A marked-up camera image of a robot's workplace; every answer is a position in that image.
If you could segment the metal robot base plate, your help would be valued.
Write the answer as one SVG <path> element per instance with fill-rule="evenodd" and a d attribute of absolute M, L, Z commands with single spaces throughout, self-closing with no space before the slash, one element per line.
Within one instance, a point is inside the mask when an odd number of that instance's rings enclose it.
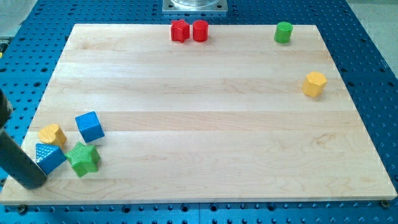
<path fill-rule="evenodd" d="M 162 11 L 166 13 L 227 12 L 227 0 L 163 0 Z"/>

